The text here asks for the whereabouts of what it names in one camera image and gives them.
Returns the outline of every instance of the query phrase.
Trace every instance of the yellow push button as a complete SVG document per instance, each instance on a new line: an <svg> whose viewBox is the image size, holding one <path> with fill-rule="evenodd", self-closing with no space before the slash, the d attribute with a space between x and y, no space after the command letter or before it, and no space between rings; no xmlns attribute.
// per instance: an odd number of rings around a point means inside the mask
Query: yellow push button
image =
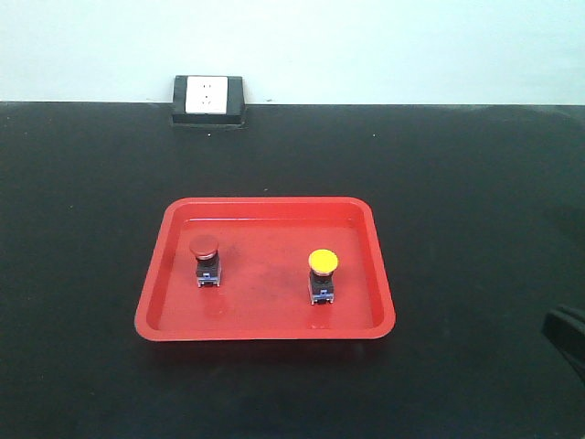
<svg viewBox="0 0 585 439"><path fill-rule="evenodd" d="M328 276L337 268L338 264L337 255L330 250L319 249L309 255L311 270L320 276Z"/></svg>

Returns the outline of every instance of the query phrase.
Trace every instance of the red tray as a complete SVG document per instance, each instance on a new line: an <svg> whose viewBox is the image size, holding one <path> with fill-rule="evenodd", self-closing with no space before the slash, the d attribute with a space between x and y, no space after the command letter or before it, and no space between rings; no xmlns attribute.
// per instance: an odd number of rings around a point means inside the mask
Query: red tray
<svg viewBox="0 0 585 439"><path fill-rule="evenodd" d="M189 242L219 240L219 287L197 288ZM335 301L311 305L308 256L339 257ZM356 198L184 198L165 212L136 310L153 341L378 338L396 316L369 206Z"/></svg>

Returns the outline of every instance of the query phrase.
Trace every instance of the black object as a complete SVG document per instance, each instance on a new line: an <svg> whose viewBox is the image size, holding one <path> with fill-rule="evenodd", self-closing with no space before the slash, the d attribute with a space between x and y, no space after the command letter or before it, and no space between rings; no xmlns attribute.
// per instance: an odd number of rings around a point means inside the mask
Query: black object
<svg viewBox="0 0 585 439"><path fill-rule="evenodd" d="M186 79L188 76L175 76L173 92L174 125L185 125L201 128L237 128L244 124L246 103L241 76L228 76L228 105L225 114L204 114L185 111Z"/></svg>
<svg viewBox="0 0 585 439"><path fill-rule="evenodd" d="M311 300L318 305L333 302L334 286L333 274L321 276L316 274L313 270L309 273L309 281L311 284Z"/></svg>
<svg viewBox="0 0 585 439"><path fill-rule="evenodd" d="M585 384L585 312L559 305L548 311L542 333Z"/></svg>
<svg viewBox="0 0 585 439"><path fill-rule="evenodd" d="M197 259L197 279L201 286L217 284L219 278L219 252L209 259Z"/></svg>

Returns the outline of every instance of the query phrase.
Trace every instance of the white wall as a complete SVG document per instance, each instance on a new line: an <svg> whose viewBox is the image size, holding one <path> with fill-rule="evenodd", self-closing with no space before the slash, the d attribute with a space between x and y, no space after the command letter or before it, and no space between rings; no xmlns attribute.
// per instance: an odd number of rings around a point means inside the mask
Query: white wall
<svg viewBox="0 0 585 439"><path fill-rule="evenodd" d="M584 0L2 0L0 101L585 104Z"/></svg>

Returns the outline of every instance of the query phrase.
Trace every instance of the electrical socket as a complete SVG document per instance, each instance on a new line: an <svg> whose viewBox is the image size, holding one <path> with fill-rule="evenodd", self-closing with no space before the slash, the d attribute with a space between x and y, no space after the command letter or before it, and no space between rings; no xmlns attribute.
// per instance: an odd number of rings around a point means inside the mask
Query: electrical socket
<svg viewBox="0 0 585 439"><path fill-rule="evenodd" d="M226 114L228 110L227 76L188 76L185 112Z"/></svg>
<svg viewBox="0 0 585 439"><path fill-rule="evenodd" d="M173 126L239 128L245 113L241 76L175 76Z"/></svg>

